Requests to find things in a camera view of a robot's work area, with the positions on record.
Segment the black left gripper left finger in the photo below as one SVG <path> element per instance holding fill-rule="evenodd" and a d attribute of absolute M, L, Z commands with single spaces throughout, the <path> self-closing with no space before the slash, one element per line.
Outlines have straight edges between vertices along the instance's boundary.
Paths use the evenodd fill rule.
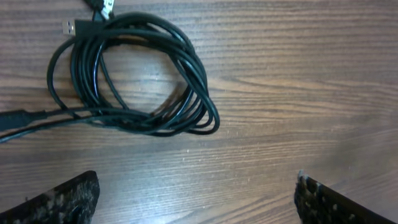
<path fill-rule="evenodd" d="M 1 213 L 1 224 L 90 224 L 100 196 L 93 170 L 86 171 Z"/>

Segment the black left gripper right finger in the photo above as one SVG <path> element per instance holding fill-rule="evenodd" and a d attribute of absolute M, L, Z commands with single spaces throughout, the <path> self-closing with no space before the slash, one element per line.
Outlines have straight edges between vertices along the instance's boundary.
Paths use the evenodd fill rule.
<path fill-rule="evenodd" d="M 302 224 L 396 224 L 309 177 L 297 176 L 294 204 Z"/>

